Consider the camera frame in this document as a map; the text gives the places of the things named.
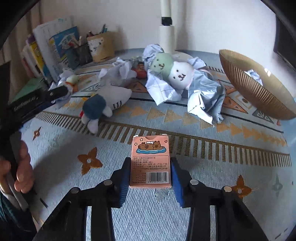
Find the white wall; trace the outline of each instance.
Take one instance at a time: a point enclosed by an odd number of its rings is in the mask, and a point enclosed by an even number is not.
[[[144,48],[159,39],[160,0],[42,0],[43,22],[72,15],[81,34],[116,31],[116,48]],[[172,0],[176,48],[230,49],[269,69],[296,97],[296,73],[274,52],[275,14],[260,0]]]

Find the silver screw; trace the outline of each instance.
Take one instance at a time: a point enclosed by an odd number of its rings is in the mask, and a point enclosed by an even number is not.
[[[112,181],[110,179],[107,179],[104,181],[105,186],[110,186],[112,184]]]
[[[79,192],[79,188],[72,188],[70,191],[72,194],[76,194]]]
[[[224,187],[224,191],[225,192],[231,192],[232,191],[232,188],[230,186],[225,186]]]
[[[196,179],[191,179],[191,180],[190,180],[190,183],[191,183],[192,185],[197,185],[199,182],[198,182],[198,180],[196,180]]]

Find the human hand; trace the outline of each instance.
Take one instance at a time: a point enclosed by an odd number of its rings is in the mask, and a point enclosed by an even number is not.
[[[17,180],[15,181],[15,190],[27,193],[34,184],[33,168],[30,164],[31,157],[28,153],[28,147],[24,141],[21,142],[19,151],[20,161],[17,167]],[[10,194],[11,190],[6,182],[5,175],[10,171],[9,161],[0,160],[0,186],[4,193]]]

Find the capybara illustration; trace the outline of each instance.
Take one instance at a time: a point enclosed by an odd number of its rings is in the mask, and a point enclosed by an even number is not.
[[[145,145],[146,150],[153,150],[153,144],[152,143],[147,143]]]
[[[153,143],[153,150],[162,150],[163,146],[161,146],[160,141],[155,141]]]
[[[138,148],[140,150],[146,150],[146,147],[145,147],[146,143],[145,142],[142,142],[140,145],[138,145]]]

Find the curtain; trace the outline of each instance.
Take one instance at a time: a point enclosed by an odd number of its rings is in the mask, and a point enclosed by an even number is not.
[[[10,93],[12,100],[21,88],[29,81],[25,67],[23,66],[21,52],[26,45],[28,34],[32,29],[41,24],[40,2],[38,2],[15,26],[3,48],[0,50],[0,65],[10,61]]]

